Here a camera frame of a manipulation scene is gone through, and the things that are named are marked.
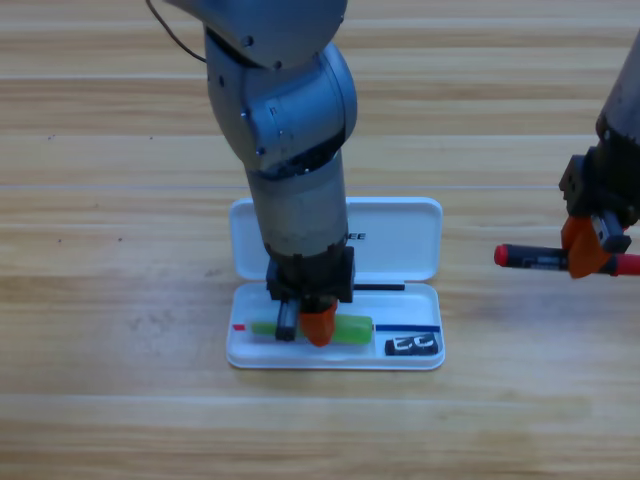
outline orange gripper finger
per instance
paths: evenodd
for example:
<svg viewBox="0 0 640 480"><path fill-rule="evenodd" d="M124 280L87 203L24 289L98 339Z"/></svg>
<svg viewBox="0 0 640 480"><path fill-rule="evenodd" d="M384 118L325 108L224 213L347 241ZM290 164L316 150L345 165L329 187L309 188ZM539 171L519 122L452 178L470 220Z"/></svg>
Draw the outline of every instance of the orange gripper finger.
<svg viewBox="0 0 640 480"><path fill-rule="evenodd" d="M569 274L571 278L583 278L598 272L612 255L602 249L590 221L575 236L574 233L572 230L569 247Z"/></svg>
<svg viewBox="0 0 640 480"><path fill-rule="evenodd" d="M300 313L300 330L316 347L325 347L331 342L331 337L336 330L337 308L338 302L335 302L324 312Z"/></svg>
<svg viewBox="0 0 640 480"><path fill-rule="evenodd" d="M593 230L591 219L589 217L569 217L564 222L560 238L562 248L569 250L578 236L585 230Z"/></svg>

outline wooden table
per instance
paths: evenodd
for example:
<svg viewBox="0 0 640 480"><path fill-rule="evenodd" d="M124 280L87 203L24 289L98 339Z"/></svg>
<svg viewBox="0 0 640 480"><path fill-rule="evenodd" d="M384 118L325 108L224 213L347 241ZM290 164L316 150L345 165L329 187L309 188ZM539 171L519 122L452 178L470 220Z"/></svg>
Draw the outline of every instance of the wooden table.
<svg viewBox="0 0 640 480"><path fill-rule="evenodd" d="M639 27L636 0L352 0L349 194L442 204L448 358L269 373L225 360L248 191L203 66L142 0L0 1L0 477L640 478L638 280L492 259L559 243Z"/></svg>

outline green marker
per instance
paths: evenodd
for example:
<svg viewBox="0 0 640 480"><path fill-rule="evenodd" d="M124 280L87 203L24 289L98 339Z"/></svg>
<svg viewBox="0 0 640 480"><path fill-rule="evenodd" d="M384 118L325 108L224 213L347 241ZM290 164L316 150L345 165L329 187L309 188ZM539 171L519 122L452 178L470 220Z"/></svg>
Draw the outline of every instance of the green marker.
<svg viewBox="0 0 640 480"><path fill-rule="evenodd" d="M251 332L255 335L275 335L276 324L272 322L254 322ZM297 335L302 335L298 328ZM371 317L357 315L336 315L336 331L331 343L347 345L367 345L373 336L373 320Z"/></svg>

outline red marker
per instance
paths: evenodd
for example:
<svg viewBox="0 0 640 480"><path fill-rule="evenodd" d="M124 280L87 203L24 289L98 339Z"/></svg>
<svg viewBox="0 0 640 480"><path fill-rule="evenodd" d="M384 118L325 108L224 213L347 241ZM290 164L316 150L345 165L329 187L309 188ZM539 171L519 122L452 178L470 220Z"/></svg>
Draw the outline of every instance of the red marker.
<svg viewBox="0 0 640 480"><path fill-rule="evenodd" d="M500 245L494 256L496 265L506 268L532 270L569 270L569 253L561 248L528 247L524 245ZM599 272L612 277L640 275L640 255L614 255Z"/></svg>

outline blue stripe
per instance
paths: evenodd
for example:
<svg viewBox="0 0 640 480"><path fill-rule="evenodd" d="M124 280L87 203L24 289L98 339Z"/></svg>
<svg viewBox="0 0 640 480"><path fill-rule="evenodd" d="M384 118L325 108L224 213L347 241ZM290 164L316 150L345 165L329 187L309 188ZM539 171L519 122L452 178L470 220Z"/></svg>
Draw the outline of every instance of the blue stripe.
<svg viewBox="0 0 640 480"><path fill-rule="evenodd" d="M376 332L440 333L438 325L376 325Z"/></svg>

